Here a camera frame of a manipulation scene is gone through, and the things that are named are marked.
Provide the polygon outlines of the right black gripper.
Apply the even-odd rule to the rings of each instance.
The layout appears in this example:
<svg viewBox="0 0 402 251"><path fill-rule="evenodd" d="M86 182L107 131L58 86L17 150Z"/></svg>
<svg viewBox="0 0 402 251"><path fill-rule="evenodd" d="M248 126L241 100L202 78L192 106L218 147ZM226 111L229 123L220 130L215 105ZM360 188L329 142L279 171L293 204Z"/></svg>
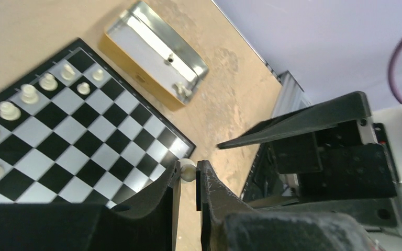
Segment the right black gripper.
<svg viewBox="0 0 402 251"><path fill-rule="evenodd" d="M353 122L371 115L366 93L355 91L261 121L216 146L223 150L273 141L274 167L294 189L289 208L341 212L363 225L397 227L400 198L388 148L376 140L371 126L361 135Z"/></svg>

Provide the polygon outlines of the white queen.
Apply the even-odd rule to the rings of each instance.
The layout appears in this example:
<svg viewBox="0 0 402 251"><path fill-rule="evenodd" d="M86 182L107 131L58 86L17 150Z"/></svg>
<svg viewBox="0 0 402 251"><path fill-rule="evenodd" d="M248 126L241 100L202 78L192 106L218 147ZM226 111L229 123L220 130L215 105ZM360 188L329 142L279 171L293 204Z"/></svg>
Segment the white queen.
<svg viewBox="0 0 402 251"><path fill-rule="evenodd" d="M23 84L20 88L20 99L26 104L35 104L39 101L37 89L30 84Z"/></svg>

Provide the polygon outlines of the white king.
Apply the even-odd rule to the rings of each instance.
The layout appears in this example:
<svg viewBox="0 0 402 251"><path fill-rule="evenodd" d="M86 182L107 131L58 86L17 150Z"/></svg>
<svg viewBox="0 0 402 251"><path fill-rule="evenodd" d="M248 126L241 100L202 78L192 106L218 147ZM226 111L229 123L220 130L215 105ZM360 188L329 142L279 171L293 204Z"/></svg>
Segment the white king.
<svg viewBox="0 0 402 251"><path fill-rule="evenodd" d="M21 111L12 102L0 102L0 117L7 121L15 121L21 116Z"/></svg>

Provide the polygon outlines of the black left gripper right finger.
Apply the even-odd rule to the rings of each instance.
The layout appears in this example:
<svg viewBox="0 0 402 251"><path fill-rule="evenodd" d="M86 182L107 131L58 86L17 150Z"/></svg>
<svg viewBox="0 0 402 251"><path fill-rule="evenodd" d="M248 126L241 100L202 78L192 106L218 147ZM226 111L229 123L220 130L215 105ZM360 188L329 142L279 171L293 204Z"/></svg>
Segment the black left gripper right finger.
<svg viewBox="0 0 402 251"><path fill-rule="evenodd" d="M260 212L237 197L212 164L197 163L197 210L202 250L377 250L348 215L328 212Z"/></svg>

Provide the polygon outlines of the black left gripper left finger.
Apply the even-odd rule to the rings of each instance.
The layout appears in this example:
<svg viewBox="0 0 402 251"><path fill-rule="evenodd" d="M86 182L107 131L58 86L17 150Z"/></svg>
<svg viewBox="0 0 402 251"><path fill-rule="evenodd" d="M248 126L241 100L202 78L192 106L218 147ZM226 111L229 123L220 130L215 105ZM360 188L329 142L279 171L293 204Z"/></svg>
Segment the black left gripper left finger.
<svg viewBox="0 0 402 251"><path fill-rule="evenodd" d="M181 166L109 209L94 203L0 204L0 250L175 250Z"/></svg>

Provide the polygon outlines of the white bishop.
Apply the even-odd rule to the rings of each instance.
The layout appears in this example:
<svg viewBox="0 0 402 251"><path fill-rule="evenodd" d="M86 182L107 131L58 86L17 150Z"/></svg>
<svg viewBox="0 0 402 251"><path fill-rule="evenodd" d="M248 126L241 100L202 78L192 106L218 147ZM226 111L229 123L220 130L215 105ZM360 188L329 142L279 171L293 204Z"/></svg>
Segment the white bishop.
<svg viewBox="0 0 402 251"><path fill-rule="evenodd" d="M58 82L52 74L45 73L44 76L39 80L39 85L46 91L53 91L57 89Z"/></svg>

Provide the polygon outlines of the white knight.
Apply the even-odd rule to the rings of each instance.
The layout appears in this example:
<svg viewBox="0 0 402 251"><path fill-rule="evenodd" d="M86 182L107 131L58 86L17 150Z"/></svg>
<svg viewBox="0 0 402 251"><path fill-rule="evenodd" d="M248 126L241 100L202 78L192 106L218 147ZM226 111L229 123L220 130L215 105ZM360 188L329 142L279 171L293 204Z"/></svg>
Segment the white knight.
<svg viewBox="0 0 402 251"><path fill-rule="evenodd" d="M75 78L76 73L74 71L74 69L71 67L71 65L65 63L60 71L61 77L64 80L72 80L73 78Z"/></svg>

